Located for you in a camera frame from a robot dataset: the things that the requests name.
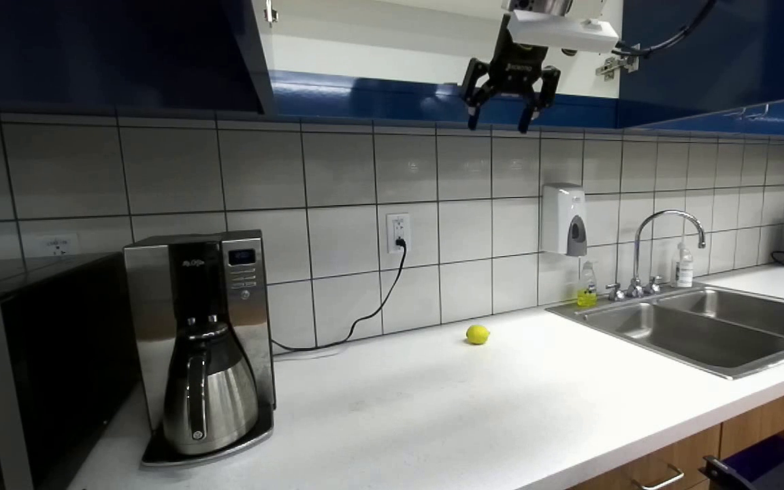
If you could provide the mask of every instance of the kitchen counter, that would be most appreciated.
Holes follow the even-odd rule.
[[[784,270],[709,281],[784,300]],[[569,488],[784,395],[784,363],[730,382],[549,310],[275,363],[275,433],[240,455],[142,468],[140,391],[71,488]]]

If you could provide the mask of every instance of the stainless steel sink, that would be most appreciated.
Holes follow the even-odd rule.
[[[774,300],[706,289],[704,295],[660,300],[660,306],[784,334],[784,303]]]
[[[736,292],[693,289],[557,314],[730,378],[784,359],[784,303]]]

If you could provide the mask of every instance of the faucet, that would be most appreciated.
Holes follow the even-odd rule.
[[[636,236],[636,272],[633,272],[629,296],[642,296],[642,295],[645,295],[645,289],[642,289],[642,284],[640,284],[640,233],[642,233],[642,229],[645,229],[652,221],[656,221],[656,217],[663,217],[663,216],[667,216],[667,213],[675,213],[678,217],[696,224],[696,229],[697,229],[697,248],[706,248],[706,244],[709,244],[709,233],[704,231],[704,227],[697,224],[696,216],[690,216],[690,213],[683,213],[683,210],[660,210],[660,213],[649,216],[649,217],[640,224],[638,236]]]

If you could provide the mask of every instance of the lower cabinet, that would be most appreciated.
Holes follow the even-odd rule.
[[[608,470],[574,490],[709,490],[706,457],[730,457],[784,433],[784,398]]]
[[[709,478],[701,474],[706,455],[719,455],[719,428],[696,433],[693,439],[683,439],[611,474],[589,478],[578,485],[578,490],[706,490]]]

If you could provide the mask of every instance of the drawer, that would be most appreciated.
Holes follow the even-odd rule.
[[[589,478],[574,490],[640,490],[640,488],[660,488],[663,481],[671,478],[675,481],[666,485],[667,490],[709,490],[709,478],[701,474],[704,457],[709,455],[719,455],[719,428],[696,433],[693,439],[683,439],[629,465]]]

